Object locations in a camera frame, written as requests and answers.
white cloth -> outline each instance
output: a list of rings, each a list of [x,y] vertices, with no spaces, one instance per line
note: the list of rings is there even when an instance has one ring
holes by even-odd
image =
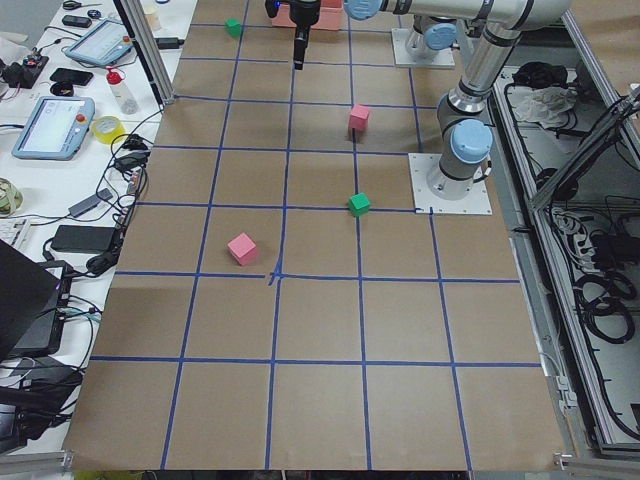
[[[29,54],[29,49],[13,43],[6,38],[0,36],[0,58],[7,65],[12,62],[21,63],[22,59]]]
[[[536,122],[544,128],[560,127],[567,121],[567,112],[576,104],[576,94],[561,87],[534,90],[514,110],[522,122]]]

keyboard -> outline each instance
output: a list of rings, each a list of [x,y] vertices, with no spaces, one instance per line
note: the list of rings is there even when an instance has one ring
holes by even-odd
[[[30,226],[27,218],[0,218],[0,240],[20,250]]]

red bottle cap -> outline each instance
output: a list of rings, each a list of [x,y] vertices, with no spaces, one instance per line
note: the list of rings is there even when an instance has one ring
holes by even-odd
[[[114,70],[113,67],[107,67],[107,82],[109,85],[117,85],[122,81],[122,77],[118,72]]]

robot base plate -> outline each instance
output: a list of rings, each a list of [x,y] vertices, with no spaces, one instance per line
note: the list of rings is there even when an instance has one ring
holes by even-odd
[[[434,194],[427,185],[427,173],[440,161],[440,154],[410,153],[409,168],[416,213],[491,215],[491,203],[484,182],[474,183],[461,200],[446,200]]]
[[[440,50],[435,57],[426,60],[414,60],[411,58],[404,44],[410,34],[408,28],[392,28],[393,55],[396,59],[396,67],[424,67],[438,69],[454,69],[453,53],[450,48]]]

red object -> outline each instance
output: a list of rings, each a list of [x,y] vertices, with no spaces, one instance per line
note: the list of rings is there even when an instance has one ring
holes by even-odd
[[[322,0],[320,7],[320,20],[311,26],[312,30],[340,30],[344,18],[342,0]],[[278,15],[271,19],[274,27],[295,27],[295,23],[289,18],[289,5],[280,5]]]
[[[369,107],[365,107],[364,105],[354,106],[349,115],[349,129],[354,128],[360,132],[365,131],[369,123],[370,113],[371,109]]]
[[[116,72],[113,67],[107,67],[107,71],[109,72],[107,73],[107,82],[109,85],[117,85],[123,80],[122,76]]]
[[[231,240],[227,247],[233,258],[242,266],[248,265],[258,258],[258,246],[246,233],[241,233]]]

